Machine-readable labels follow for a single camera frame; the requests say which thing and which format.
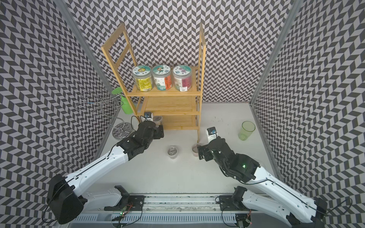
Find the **jar with strawberry lid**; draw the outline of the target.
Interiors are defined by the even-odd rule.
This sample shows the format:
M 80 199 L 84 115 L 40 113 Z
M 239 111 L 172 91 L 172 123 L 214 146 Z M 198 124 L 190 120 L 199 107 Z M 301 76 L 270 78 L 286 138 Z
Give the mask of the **jar with strawberry lid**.
M 152 76 L 155 86 L 160 91 L 166 91 L 172 88 L 171 68 L 167 65 L 158 65 L 152 69 Z

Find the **sunflower seed jar yellow label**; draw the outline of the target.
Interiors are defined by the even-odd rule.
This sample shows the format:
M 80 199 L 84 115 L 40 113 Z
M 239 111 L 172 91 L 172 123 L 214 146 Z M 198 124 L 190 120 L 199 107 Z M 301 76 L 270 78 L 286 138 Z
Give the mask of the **sunflower seed jar yellow label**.
M 139 65 L 134 67 L 132 76 L 139 91 L 147 92 L 152 90 L 152 70 L 149 66 Z

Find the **jar with pink flower lid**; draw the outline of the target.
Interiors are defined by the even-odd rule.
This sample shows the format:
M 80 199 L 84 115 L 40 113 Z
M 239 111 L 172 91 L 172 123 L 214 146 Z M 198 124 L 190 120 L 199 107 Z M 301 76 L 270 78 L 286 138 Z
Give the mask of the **jar with pink flower lid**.
M 192 69 L 180 65 L 173 68 L 175 88 L 180 92 L 187 92 L 192 87 Z

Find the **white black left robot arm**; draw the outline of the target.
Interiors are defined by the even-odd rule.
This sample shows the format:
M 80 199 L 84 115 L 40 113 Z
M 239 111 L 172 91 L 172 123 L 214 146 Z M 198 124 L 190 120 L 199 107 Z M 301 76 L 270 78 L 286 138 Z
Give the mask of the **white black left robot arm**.
M 54 175 L 48 183 L 47 208 L 55 221 L 63 225 L 74 220 L 84 209 L 87 199 L 82 194 L 97 180 L 116 167 L 142 154 L 153 140 L 164 137 L 163 125 L 144 121 L 128 137 L 112 146 L 110 151 L 85 167 L 66 176 Z

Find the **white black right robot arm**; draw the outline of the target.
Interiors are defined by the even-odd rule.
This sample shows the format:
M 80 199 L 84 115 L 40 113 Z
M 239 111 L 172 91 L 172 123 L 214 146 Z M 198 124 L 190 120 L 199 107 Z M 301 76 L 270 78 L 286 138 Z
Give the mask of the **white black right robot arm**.
M 224 176 L 241 186 L 232 195 L 234 207 L 263 212 L 292 228 L 323 228 L 328 204 L 295 191 L 270 174 L 258 161 L 236 154 L 224 138 L 197 147 L 199 159 L 215 161 Z

